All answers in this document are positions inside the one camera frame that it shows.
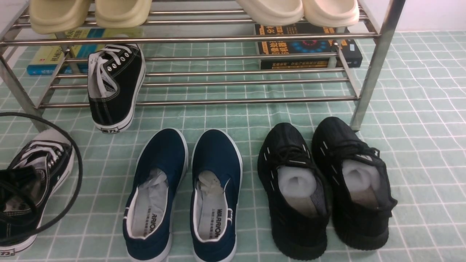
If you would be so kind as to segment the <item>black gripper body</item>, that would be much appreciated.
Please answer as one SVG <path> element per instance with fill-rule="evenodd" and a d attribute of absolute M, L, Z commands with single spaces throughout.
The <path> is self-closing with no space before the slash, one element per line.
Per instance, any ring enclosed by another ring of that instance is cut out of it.
<path fill-rule="evenodd" d="M 26 219 L 40 217 L 46 172 L 34 166 L 1 170 L 1 218 Z"/>

